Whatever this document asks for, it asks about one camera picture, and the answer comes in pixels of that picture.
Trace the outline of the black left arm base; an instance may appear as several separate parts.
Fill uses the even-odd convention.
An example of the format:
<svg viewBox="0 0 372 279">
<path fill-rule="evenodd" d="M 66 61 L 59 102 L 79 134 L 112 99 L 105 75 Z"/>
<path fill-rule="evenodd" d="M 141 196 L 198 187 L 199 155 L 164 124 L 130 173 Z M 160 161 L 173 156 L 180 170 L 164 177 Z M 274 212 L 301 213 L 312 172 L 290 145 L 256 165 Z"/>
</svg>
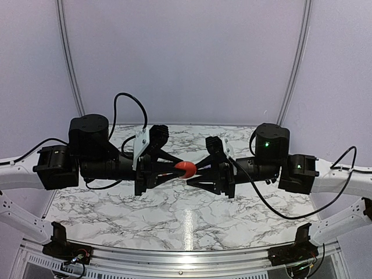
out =
<svg viewBox="0 0 372 279">
<path fill-rule="evenodd" d="M 68 241 L 66 228 L 58 222 L 53 221 L 51 226 L 52 234 L 50 240 L 43 245 L 43 254 L 62 260 L 73 260 L 73 258 L 82 255 L 81 262 L 90 263 L 92 246 Z"/>
</svg>

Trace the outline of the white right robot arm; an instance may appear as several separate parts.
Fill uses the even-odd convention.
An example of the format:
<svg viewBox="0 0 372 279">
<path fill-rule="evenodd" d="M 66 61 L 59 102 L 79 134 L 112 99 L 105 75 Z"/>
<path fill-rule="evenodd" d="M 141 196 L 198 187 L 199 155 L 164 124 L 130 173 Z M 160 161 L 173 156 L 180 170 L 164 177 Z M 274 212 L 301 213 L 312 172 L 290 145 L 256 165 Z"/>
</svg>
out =
<svg viewBox="0 0 372 279">
<path fill-rule="evenodd" d="M 226 139 L 207 137 L 209 156 L 196 165 L 196 177 L 187 180 L 192 187 L 229 198 L 237 184 L 251 183 L 261 201 L 274 214 L 289 220 L 275 210 L 256 186 L 257 181 L 278 182 L 278 188 L 295 194 L 335 193 L 358 197 L 358 200 L 331 217 L 307 223 L 296 231 L 288 256 L 301 260 L 311 246 L 320 246 L 330 239 L 371 225 L 371 169 L 356 166 L 357 148 L 348 148 L 334 163 L 304 154 L 289 154 L 290 132 L 276 124 L 263 123 L 249 140 L 251 157 L 235 159 Z"/>
</svg>

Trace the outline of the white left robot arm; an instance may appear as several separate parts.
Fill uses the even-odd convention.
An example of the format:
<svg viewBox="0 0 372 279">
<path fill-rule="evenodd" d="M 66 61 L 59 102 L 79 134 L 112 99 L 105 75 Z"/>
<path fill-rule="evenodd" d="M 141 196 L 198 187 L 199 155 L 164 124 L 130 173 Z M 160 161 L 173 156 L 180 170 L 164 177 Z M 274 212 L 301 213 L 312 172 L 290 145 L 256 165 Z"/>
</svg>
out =
<svg viewBox="0 0 372 279">
<path fill-rule="evenodd" d="M 4 191 L 41 189 L 46 191 L 78 187 L 94 180 L 120 183 L 133 181 L 135 194 L 181 177 L 180 159 L 162 150 L 168 140 L 167 126 L 144 127 L 134 136 L 134 151 L 124 155 L 109 140 L 109 123 L 103 115 L 73 118 L 68 142 L 49 138 L 26 154 L 1 160 L 1 222 L 50 248 L 60 258 L 73 254 L 66 229 L 47 222 L 13 203 Z"/>
</svg>

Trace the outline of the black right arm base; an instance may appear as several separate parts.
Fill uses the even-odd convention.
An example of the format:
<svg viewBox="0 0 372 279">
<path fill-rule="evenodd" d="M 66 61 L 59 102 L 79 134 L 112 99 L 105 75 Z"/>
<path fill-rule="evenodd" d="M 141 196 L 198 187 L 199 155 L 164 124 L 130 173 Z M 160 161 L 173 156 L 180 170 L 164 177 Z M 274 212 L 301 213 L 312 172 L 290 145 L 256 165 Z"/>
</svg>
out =
<svg viewBox="0 0 372 279">
<path fill-rule="evenodd" d="M 269 248 L 267 253 L 271 265 L 291 264 L 317 257 L 319 255 L 318 246 L 310 242 L 310 227 L 311 224 L 307 223 L 297 228 L 293 244 Z"/>
</svg>

